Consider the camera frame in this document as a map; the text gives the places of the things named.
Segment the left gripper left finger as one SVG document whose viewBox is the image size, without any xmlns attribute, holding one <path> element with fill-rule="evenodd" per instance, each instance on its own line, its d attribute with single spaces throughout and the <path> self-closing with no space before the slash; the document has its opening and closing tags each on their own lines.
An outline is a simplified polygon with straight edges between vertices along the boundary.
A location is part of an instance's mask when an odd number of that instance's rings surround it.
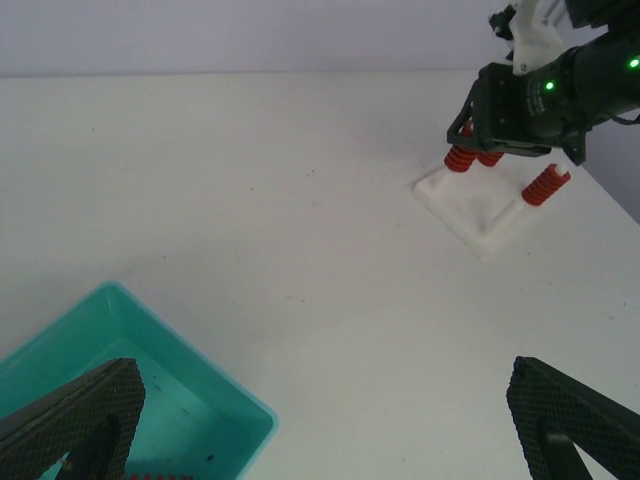
<svg viewBox="0 0 640 480">
<path fill-rule="evenodd" d="M 116 358 L 1 419 L 1 477 L 120 479 L 145 402 L 136 361 Z"/>
</svg>

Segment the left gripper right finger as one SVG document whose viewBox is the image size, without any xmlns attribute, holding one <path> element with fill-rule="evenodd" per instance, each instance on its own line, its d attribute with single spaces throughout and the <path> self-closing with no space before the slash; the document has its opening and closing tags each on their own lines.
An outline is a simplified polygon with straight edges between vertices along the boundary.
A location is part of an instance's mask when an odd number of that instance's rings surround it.
<svg viewBox="0 0 640 480">
<path fill-rule="evenodd" d="M 534 479 L 589 479 L 583 450 L 617 479 L 639 477 L 639 415 L 534 357 L 518 356 L 506 398 Z"/>
</svg>

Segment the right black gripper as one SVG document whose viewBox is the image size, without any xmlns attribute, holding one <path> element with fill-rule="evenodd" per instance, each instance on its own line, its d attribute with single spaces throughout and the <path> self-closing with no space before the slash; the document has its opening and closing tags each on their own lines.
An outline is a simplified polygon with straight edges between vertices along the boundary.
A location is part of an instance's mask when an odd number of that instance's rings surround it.
<svg viewBox="0 0 640 480">
<path fill-rule="evenodd" d="M 524 76 L 490 63 L 479 71 L 446 140 L 477 152 L 523 157 L 559 149 L 580 165 L 586 160 L 587 132 L 571 74 L 558 63 Z"/>
</svg>

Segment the teal plastic bin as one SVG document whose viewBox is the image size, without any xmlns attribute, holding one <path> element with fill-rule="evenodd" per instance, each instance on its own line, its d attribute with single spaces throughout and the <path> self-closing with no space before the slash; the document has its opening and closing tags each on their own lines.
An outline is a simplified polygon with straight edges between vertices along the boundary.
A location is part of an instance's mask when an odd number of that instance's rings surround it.
<svg viewBox="0 0 640 480">
<path fill-rule="evenodd" d="M 115 358 L 132 358 L 146 395 L 125 473 L 242 479 L 276 414 L 118 283 L 91 292 L 1 360 L 8 415 Z"/>
</svg>

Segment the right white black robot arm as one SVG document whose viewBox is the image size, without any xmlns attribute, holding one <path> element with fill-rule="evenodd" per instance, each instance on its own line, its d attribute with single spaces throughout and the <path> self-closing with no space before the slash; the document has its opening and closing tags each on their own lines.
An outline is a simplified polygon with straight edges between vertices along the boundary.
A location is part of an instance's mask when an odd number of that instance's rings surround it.
<svg viewBox="0 0 640 480">
<path fill-rule="evenodd" d="M 510 52 L 479 71 L 447 130 L 452 151 L 558 149 L 580 165 L 594 127 L 638 124 L 627 116 L 639 107 L 638 2 L 512 1 L 488 23 Z"/>
</svg>

